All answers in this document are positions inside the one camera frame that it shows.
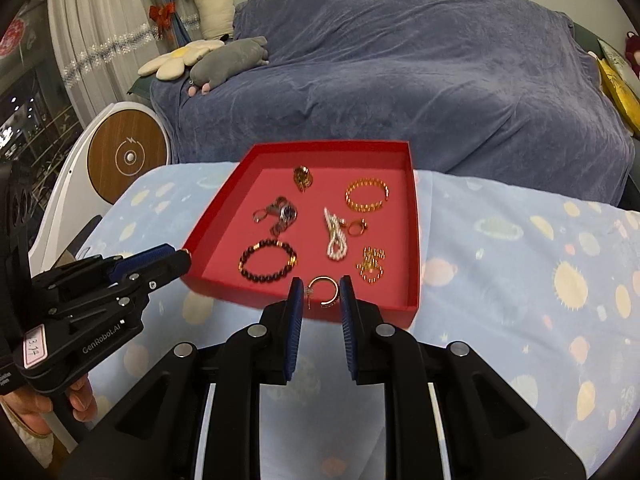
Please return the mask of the person's left hand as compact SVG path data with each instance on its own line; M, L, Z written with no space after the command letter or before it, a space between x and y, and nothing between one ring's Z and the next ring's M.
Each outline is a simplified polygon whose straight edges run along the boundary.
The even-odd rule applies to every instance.
M96 417L98 406L94 397L89 376L84 375L74 382L67 389L66 396L70 401L73 409L74 417L80 422L88 422L88 420ZM17 390L2 396L1 399L6 405L27 422L32 429L40 432L36 428L37 417L41 414L49 414L53 411L52 400L46 396L36 393L31 386L23 386Z

